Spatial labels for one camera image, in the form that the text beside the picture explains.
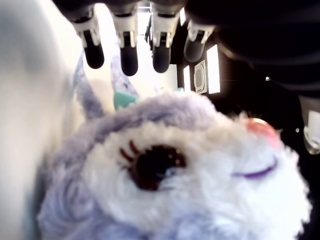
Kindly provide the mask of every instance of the fluffy white fur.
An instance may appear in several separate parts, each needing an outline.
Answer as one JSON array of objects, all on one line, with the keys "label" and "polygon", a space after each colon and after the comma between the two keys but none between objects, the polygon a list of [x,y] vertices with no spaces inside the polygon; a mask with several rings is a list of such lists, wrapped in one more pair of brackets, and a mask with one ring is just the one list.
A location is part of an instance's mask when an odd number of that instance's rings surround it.
[{"label": "fluffy white fur", "polygon": [[[249,132],[242,118],[233,121],[217,113],[216,119],[206,131],[147,122],[112,133],[89,153],[82,177],[106,214],[145,233],[171,224],[179,209],[211,216],[209,225],[236,230],[243,238],[255,233],[259,240],[294,239],[310,210],[298,155],[283,144],[272,148],[264,137]],[[139,150],[157,144],[176,147],[185,154],[187,167],[163,181],[160,190],[143,191],[123,168],[129,163],[119,149],[131,153],[130,140]],[[233,176],[264,170],[275,159],[276,169],[266,176]]]}]

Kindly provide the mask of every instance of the vent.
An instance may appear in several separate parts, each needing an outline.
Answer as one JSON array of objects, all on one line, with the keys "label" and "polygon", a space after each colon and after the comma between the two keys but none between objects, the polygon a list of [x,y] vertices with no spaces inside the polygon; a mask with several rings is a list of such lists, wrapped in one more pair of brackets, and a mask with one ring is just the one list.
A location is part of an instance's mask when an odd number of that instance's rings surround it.
[{"label": "vent", "polygon": [[207,92],[207,75],[206,75],[206,61],[199,62],[194,67],[194,87],[195,92],[203,94]]}]

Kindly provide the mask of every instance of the lavender plush bunny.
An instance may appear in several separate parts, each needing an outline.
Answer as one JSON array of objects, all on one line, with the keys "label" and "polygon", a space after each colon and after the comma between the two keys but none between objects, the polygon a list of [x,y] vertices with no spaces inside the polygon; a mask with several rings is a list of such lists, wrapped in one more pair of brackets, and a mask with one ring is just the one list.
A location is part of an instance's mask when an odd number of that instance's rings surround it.
[{"label": "lavender plush bunny", "polygon": [[308,222],[298,155],[262,120],[185,92],[106,114],[80,89],[88,121],[46,170],[42,239],[293,240]]}]

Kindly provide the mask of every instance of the lavender fur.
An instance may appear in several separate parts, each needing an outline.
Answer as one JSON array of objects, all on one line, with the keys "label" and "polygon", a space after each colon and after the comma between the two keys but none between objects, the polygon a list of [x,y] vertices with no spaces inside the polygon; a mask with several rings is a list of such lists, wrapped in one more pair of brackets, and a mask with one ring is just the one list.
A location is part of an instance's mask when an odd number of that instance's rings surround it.
[{"label": "lavender fur", "polygon": [[77,100],[83,106],[87,120],[100,118],[104,115],[101,103],[92,90],[84,69],[84,53],[81,54],[73,76],[73,86]]}]

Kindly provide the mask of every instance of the plush toy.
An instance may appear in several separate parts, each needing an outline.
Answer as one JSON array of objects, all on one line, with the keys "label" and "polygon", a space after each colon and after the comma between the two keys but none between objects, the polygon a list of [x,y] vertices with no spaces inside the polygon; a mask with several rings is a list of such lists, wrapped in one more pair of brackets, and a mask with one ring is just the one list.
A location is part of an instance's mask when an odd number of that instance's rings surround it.
[{"label": "plush toy", "polygon": [[46,168],[43,240],[293,240],[308,222],[298,155],[266,122],[175,91],[116,92],[105,113],[78,84],[87,122]]}]

